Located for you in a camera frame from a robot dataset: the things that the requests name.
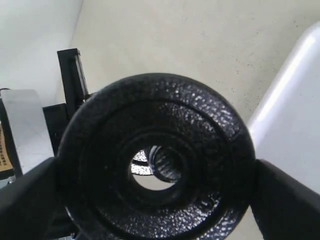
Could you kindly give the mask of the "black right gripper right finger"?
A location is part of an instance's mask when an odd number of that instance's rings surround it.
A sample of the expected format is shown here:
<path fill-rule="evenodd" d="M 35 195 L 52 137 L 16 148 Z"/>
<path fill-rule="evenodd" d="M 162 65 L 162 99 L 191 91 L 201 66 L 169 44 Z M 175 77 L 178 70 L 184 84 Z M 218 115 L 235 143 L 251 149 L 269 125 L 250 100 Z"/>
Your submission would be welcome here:
<path fill-rule="evenodd" d="M 265 240 L 320 238 L 319 194 L 268 161 L 256 161 L 250 207 Z"/>

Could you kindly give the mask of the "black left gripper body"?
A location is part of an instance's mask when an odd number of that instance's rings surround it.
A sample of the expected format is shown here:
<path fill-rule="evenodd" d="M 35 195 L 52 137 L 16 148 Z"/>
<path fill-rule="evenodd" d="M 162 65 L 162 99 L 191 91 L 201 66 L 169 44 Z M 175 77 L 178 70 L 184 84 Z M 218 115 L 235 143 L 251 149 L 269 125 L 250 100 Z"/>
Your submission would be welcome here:
<path fill-rule="evenodd" d="M 88 93 L 80 52 L 77 48 L 57 52 L 65 103 L 46 106 L 44 117 L 56 157 L 58 206 L 44 233 L 45 240 L 75 234 L 89 237 L 94 224 L 85 195 L 85 166 L 82 163 L 85 130 L 77 118 Z"/>

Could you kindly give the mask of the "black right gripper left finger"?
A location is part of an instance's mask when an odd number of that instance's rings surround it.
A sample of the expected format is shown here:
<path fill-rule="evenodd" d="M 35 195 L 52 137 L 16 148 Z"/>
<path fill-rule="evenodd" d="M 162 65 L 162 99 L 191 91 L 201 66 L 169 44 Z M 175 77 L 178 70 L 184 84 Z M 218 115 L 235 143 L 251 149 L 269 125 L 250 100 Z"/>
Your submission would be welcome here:
<path fill-rule="evenodd" d="M 62 199 L 58 160 L 50 157 L 0 190 L 0 238 L 47 239 Z"/>

